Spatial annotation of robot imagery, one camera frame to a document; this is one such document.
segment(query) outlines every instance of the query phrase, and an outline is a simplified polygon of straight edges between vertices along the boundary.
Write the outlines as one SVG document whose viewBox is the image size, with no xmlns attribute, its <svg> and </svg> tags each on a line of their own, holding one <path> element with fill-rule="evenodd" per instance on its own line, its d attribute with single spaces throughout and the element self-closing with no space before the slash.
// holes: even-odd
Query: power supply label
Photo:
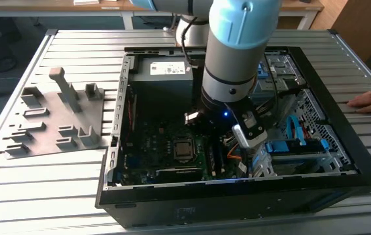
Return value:
<svg viewBox="0 0 371 235">
<path fill-rule="evenodd" d="M 185 74 L 185 63 L 153 62 L 151 64 L 151 75 Z"/>
</svg>

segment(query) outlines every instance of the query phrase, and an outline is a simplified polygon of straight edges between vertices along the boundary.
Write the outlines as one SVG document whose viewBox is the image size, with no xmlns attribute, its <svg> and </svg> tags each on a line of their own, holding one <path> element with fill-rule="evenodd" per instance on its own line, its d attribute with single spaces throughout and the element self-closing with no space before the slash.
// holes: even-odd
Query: black plastic frame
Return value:
<svg viewBox="0 0 371 235">
<path fill-rule="evenodd" d="M 203 47 L 193 47 L 187 50 L 204 52 Z M 101 172 L 97 205 L 105 209 L 113 218 L 117 218 L 116 220 L 123 227 L 172 225 L 223 219 L 243 219 L 243 217 L 256 218 L 257 216 L 251 216 L 252 214 L 268 216 L 316 212 L 353 194 L 371 192 L 371 155 L 337 108 L 320 77 L 299 47 L 267 47 L 265 51 L 277 50 L 288 52 L 293 58 L 359 174 L 311 178 L 289 177 L 281 180 L 241 181 L 229 184 L 205 185 L 201 183 L 179 187 L 101 190 Z M 164 53 L 165 51 L 180 52 L 180 48 L 140 47 L 125 49 L 127 56 L 141 53 L 157 55 L 159 51 Z M 293 207 L 285 205 L 281 211 L 277 209 L 275 212 L 268 212 L 264 208 L 244 206 L 244 203 L 251 203 L 248 198 L 256 199 L 257 202 L 263 200 L 267 202 L 276 196 L 276 193 L 280 195 L 280 200 L 295 203 Z M 216 206 L 221 207 L 231 203 L 231 200 L 236 203 L 236 206 L 227 207 L 223 213 L 208 203 L 216 202 Z M 193 208 L 189 207 L 189 204 L 196 205 L 193 212 L 185 213 L 187 216 L 183 216 L 183 219 L 176 218 L 173 211 L 176 210 L 176 213 L 179 213 L 177 210 L 184 209 L 184 207 Z"/>
</svg>

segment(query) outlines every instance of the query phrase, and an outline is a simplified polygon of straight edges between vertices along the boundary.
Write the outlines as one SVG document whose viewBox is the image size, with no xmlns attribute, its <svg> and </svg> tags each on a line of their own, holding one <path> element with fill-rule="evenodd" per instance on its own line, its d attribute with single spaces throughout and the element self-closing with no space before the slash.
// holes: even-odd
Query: wooden table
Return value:
<svg viewBox="0 0 371 235">
<path fill-rule="evenodd" d="M 284 0 L 281 17 L 301 17 L 297 29 L 309 29 L 323 5 L 319 0 L 303 3 Z M 100 4 L 73 6 L 72 0 L 0 0 L 0 16 L 121 16 L 124 28 L 133 29 L 132 16 L 167 16 L 171 13 L 153 12 L 135 7 L 128 0 L 105 1 Z"/>
</svg>

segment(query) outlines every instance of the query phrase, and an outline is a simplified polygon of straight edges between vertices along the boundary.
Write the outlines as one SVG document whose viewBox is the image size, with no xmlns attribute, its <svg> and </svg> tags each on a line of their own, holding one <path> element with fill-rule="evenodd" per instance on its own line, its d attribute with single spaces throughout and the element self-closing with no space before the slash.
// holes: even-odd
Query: aluminum slotted table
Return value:
<svg viewBox="0 0 371 235">
<path fill-rule="evenodd" d="M 173 35 L 157 30 L 48 31 L 0 115 L 0 149 L 15 125 L 24 86 L 57 91 L 51 67 L 64 67 L 75 88 L 95 82 L 104 88 L 101 138 L 109 141 L 124 47 L 173 46 Z M 327 31 L 280 30 L 269 46 L 301 47 L 371 153 L 371 114 L 356 114 L 344 102 L 371 91 L 371 71 L 337 35 Z M 345 199 L 316 214 L 221 221 L 125 231 L 95 208 L 104 149 L 7 160 L 0 153 L 0 234 L 371 234 L 371 193 Z"/>
</svg>

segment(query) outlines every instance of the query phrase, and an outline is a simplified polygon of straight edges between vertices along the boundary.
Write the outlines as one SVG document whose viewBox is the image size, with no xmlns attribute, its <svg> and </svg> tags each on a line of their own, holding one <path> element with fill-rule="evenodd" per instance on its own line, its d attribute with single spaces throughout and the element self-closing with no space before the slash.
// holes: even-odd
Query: open computer tower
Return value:
<svg viewBox="0 0 371 235">
<path fill-rule="evenodd" d="M 204 48 L 127 48 L 96 206 L 123 227 L 317 212 L 371 192 L 371 155 L 297 47 L 267 47 L 251 90 L 267 140 L 240 149 L 184 114 Z"/>
</svg>

